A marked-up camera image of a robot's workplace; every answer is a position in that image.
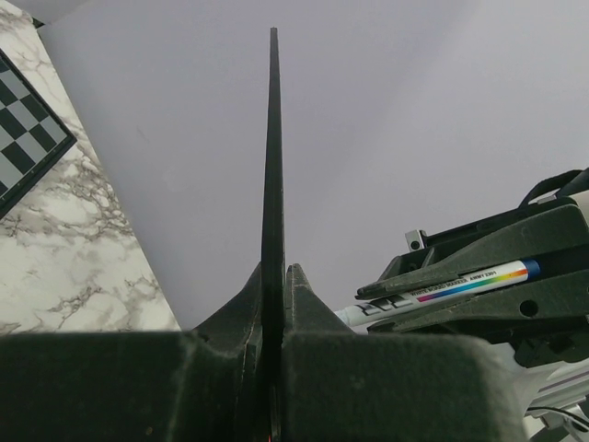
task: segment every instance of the black vertical blade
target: black vertical blade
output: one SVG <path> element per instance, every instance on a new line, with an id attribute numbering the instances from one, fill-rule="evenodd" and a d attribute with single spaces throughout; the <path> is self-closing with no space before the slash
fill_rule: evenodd
<path id="1" fill-rule="evenodd" d="M 283 129 L 278 62 L 278 29 L 270 33 L 270 91 L 266 138 L 266 178 L 261 236 L 262 357 L 265 376 L 274 381 L 280 369 L 284 330 Z"/>

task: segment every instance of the white marker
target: white marker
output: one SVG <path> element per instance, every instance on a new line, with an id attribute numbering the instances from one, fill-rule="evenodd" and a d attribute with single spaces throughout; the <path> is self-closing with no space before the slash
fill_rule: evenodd
<path id="1" fill-rule="evenodd" d="M 540 267 L 534 260 L 508 262 L 489 269 L 465 274 L 447 283 L 349 306 L 336 311 L 335 314 L 347 326 L 356 327 L 401 313 L 407 313 L 417 308 L 430 306 L 431 304 L 455 300 L 457 297 L 466 297 L 489 292 L 507 285 L 523 283 L 539 273 Z"/>

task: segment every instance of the checkerboard pattern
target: checkerboard pattern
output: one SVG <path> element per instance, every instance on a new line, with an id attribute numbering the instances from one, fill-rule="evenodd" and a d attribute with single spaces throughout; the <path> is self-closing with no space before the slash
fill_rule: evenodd
<path id="1" fill-rule="evenodd" d="M 0 51 L 0 217 L 74 143 L 74 136 Z"/>

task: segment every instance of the marble table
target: marble table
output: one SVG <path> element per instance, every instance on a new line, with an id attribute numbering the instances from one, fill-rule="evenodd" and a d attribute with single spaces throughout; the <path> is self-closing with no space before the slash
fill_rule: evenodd
<path id="1" fill-rule="evenodd" d="M 0 48 L 78 139 L 0 220 L 0 334 L 177 330 L 31 17 L 5 1 Z"/>

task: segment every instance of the black square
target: black square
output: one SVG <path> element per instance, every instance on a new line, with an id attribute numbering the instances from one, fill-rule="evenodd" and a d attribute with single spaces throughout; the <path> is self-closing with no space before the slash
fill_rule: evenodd
<path id="1" fill-rule="evenodd" d="M 49 113 L 39 104 L 37 100 L 32 95 L 27 95 L 20 101 L 22 104 L 25 105 L 25 108 L 29 110 L 29 112 L 37 119 L 37 121 L 42 122 L 47 118 Z"/>
<path id="2" fill-rule="evenodd" d="M 35 162 L 17 143 L 9 145 L 2 153 L 22 174 L 27 173 L 35 166 Z"/>
<path id="3" fill-rule="evenodd" d="M 40 124 L 37 124 L 29 132 L 46 152 L 50 152 L 55 147 L 55 141 Z"/>
<path id="4" fill-rule="evenodd" d="M 0 110 L 0 125 L 2 125 L 2 127 L 4 127 L 15 140 L 27 131 L 7 108 Z"/>
<path id="5" fill-rule="evenodd" d="M 17 97 L 12 91 L 6 87 L 6 85 L 0 81 L 0 101 L 2 101 L 6 106 L 9 104 L 14 103 L 17 101 Z"/>

